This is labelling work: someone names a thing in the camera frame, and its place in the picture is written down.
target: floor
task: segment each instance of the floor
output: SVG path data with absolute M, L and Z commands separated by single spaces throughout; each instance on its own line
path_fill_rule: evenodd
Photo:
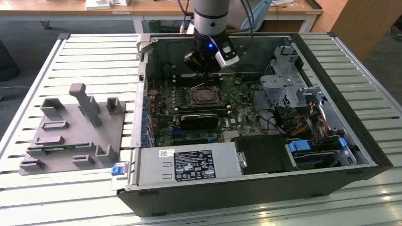
M 44 30 L 38 22 L 0 21 L 0 40 L 21 69 L 18 76 L 0 82 L 0 138 L 18 109 L 28 88 L 52 49 L 60 33 L 132 33 L 131 21 L 50 22 Z M 379 82 L 402 103 L 402 42 L 391 34 L 382 38 L 363 62 Z M 1 89 L 2 87 L 26 87 Z

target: circuit board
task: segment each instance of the circuit board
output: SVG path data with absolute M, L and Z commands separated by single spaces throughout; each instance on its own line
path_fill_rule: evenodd
M 261 134 L 261 128 L 255 116 L 249 102 L 252 86 L 255 81 L 240 82 L 235 75 L 223 76 L 219 86 L 208 86 L 205 83 L 201 90 L 219 90 L 219 101 L 231 106 L 228 117 L 219 117 L 217 126 L 212 129 L 181 130 L 176 126 L 175 108 L 185 108 L 193 103 L 191 100 L 191 88 L 175 87 L 164 82 L 159 84 L 159 94 L 155 96 L 155 109 L 152 118 L 155 122 L 155 145 L 171 146 L 192 144 L 191 141 L 204 141 L 205 143 L 228 142 L 231 137 Z

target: motherboard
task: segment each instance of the motherboard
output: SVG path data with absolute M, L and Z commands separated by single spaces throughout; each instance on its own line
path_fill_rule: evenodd
M 237 75 L 220 75 L 199 84 L 153 80 L 155 146 L 229 142 L 265 133 L 251 105 L 253 84 Z

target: warning label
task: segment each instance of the warning label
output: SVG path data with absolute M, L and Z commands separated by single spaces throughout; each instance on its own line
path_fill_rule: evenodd
M 216 178 L 212 151 L 175 153 L 176 181 Z

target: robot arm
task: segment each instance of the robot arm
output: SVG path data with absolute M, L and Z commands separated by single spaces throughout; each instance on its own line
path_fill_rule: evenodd
M 269 3 L 271 0 L 193 0 L 193 48 L 184 63 L 195 72 L 208 75 L 239 61 L 225 26 L 255 30 Z

